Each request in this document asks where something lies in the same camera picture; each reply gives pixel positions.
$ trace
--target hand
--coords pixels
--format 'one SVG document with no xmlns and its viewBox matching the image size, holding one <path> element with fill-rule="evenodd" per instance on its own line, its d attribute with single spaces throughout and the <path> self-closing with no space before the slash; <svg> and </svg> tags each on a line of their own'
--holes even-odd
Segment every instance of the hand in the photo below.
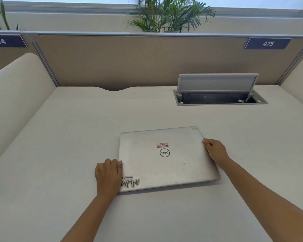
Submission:
<svg viewBox="0 0 303 242">
<path fill-rule="evenodd" d="M 95 178 L 97 194 L 113 199 L 119 192 L 122 181 L 122 161 L 106 159 L 104 163 L 97 163 Z"/>
<path fill-rule="evenodd" d="M 226 151 L 226 147 L 222 142 L 214 139 L 203 139 L 203 144 L 209 152 L 210 157 L 216 162 L 220 163 L 222 161 L 229 160 L 229 156 Z"/>
</svg>

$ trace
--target laptop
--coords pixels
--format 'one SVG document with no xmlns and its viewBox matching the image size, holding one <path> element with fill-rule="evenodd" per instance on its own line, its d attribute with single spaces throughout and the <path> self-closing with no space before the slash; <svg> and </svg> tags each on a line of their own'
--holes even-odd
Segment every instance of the laptop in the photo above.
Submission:
<svg viewBox="0 0 303 242">
<path fill-rule="evenodd" d="M 120 134 L 120 192 L 220 179 L 197 126 Z"/>
</svg>

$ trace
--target blue number plate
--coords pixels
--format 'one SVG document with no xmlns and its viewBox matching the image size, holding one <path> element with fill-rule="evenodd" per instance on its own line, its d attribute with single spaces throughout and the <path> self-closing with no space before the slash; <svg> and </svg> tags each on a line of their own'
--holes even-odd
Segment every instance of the blue number plate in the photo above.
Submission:
<svg viewBox="0 0 303 242">
<path fill-rule="evenodd" d="M 285 49 L 291 38 L 249 38 L 245 49 Z"/>
<path fill-rule="evenodd" d="M 21 35 L 0 35 L 0 47 L 27 47 Z"/>
</svg>

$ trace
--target desk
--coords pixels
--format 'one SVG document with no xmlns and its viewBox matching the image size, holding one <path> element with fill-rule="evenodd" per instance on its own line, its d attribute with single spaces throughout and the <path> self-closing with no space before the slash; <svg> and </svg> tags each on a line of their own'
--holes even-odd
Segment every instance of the desk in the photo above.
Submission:
<svg viewBox="0 0 303 242">
<path fill-rule="evenodd" d="M 268 105 L 177 106 L 174 89 L 56 88 L 0 157 L 0 241 L 59 241 L 96 195 L 96 163 L 118 158 L 119 134 L 148 129 L 198 126 L 303 209 L 302 103 L 256 86 Z M 219 171 L 216 182 L 118 195 L 96 241 L 271 241 Z"/>
</svg>

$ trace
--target person's left arm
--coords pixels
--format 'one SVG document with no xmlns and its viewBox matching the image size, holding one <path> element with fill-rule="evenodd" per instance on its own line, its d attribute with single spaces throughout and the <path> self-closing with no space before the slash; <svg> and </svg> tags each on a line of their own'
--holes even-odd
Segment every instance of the person's left arm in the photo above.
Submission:
<svg viewBox="0 0 303 242">
<path fill-rule="evenodd" d="M 122 161 L 106 159 L 104 163 L 98 163 L 95 177 L 97 196 L 61 242 L 93 242 L 109 205 L 120 189 Z"/>
</svg>

